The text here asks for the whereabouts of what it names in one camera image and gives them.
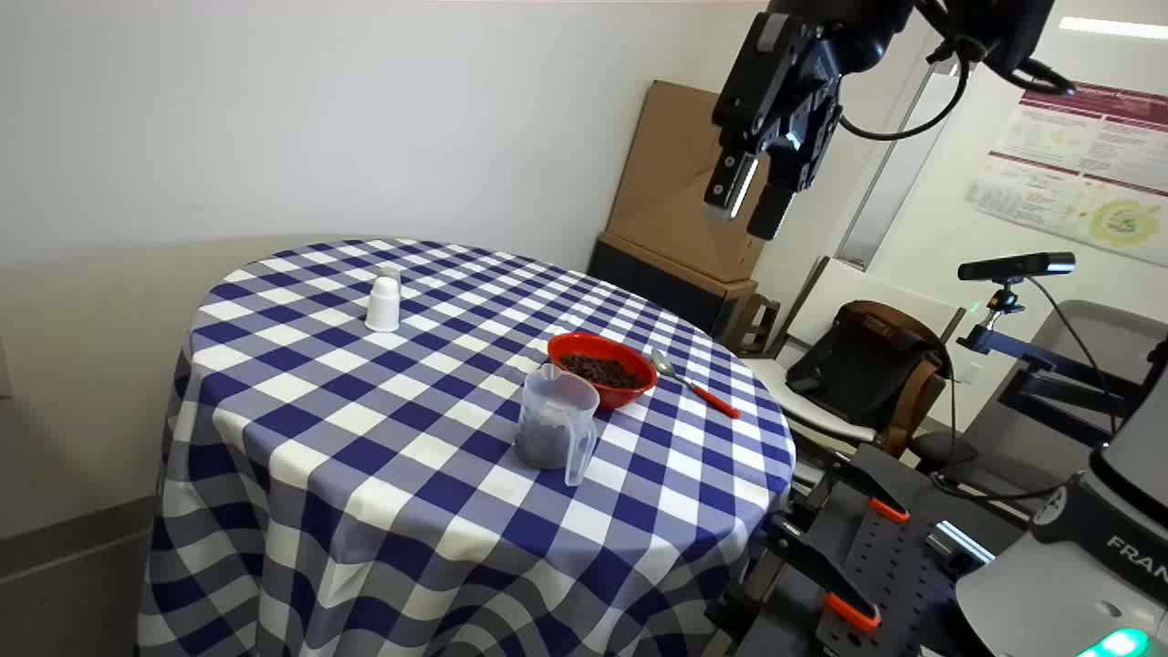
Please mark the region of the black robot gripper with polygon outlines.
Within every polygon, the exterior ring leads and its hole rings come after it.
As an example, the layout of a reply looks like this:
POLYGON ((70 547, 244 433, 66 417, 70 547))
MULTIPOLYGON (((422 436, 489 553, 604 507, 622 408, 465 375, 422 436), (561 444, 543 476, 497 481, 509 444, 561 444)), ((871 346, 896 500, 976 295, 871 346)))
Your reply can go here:
POLYGON ((800 14, 761 12, 712 109, 721 155, 705 205, 733 220, 761 160, 769 160, 750 220, 750 232, 769 240, 789 200, 813 182, 835 116, 840 68, 826 34, 800 14))

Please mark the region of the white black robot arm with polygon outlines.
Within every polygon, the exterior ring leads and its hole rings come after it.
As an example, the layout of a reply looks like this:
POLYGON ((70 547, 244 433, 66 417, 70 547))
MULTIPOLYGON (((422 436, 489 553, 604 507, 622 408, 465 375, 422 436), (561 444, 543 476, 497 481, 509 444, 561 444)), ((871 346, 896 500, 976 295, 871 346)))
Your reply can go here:
POLYGON ((1034 96, 1073 96, 1077 82, 1036 57, 1056 0, 766 0, 716 98, 721 155, 705 205, 733 220, 761 160, 769 160, 750 232, 769 240, 802 193, 835 132, 902 142, 942 122, 968 92, 970 68, 1034 96), (955 63, 949 100, 916 127, 871 132, 842 114, 842 81, 869 72, 890 40, 919 14, 937 46, 927 63, 955 63))

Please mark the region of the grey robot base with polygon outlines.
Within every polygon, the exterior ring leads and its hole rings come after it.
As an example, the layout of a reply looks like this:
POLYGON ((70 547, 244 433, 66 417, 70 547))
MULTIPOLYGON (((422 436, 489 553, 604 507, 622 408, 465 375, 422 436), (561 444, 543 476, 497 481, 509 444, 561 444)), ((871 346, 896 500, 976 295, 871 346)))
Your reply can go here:
POLYGON ((1168 657, 1168 379, 955 605, 991 657, 1168 657))

